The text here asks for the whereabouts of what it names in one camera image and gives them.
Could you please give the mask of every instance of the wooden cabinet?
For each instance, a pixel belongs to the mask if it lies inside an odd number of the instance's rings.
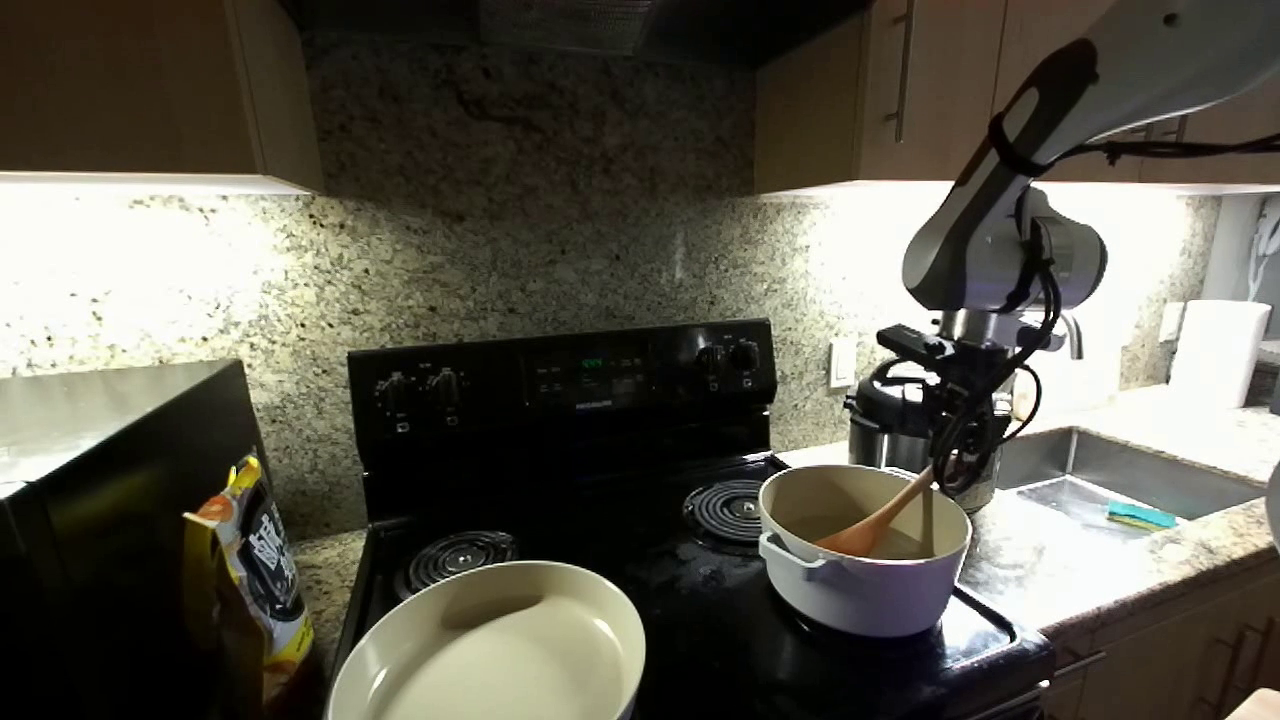
[[[0,0],[0,171],[316,188],[304,52],[276,0]]]
[[[955,179],[1022,74],[1110,0],[872,0],[756,72],[756,188]],[[1124,141],[1250,141],[1280,130],[1280,78]],[[1047,179],[1275,185],[1280,154],[1072,154]]]
[[[1250,686],[1280,684],[1280,560],[1135,606],[1095,638],[1095,658],[1047,686],[1052,720],[1219,720]]]

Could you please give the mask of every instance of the white plate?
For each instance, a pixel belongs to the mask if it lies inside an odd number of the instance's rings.
[[[610,720],[638,673],[644,623],[616,583],[508,560],[375,619],[331,679],[329,720]]]

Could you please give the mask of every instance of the granite backsplash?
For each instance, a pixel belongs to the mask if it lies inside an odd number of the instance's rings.
[[[242,355],[291,536],[365,525],[344,352],[767,314],[777,447],[844,437],[830,334],[923,313],[899,253],[943,188],[751,196],[751,72],[307,36],[325,196],[0,196],[0,377]],[[1110,238],[1080,313],[1161,377],[1217,201],[1072,188]]]

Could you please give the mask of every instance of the wooden spoon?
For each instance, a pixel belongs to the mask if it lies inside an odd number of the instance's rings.
[[[923,489],[932,484],[932,464],[923,464],[923,473],[899,489],[889,503],[879,503],[872,517],[814,541],[827,552],[844,552],[844,555],[872,555],[872,548],[879,543],[879,536],[889,532],[889,525],[895,519],[895,513],[904,513]]]

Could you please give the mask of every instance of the white pot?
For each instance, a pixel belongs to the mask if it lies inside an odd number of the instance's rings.
[[[644,674],[637,605],[605,575],[508,560],[380,617],[329,693],[329,720],[616,720]]]
[[[809,619],[851,634],[926,633],[972,543],[967,513],[936,489],[891,519],[874,555],[812,543],[899,492],[911,477],[864,464],[783,468],[761,484],[761,555],[767,583]]]

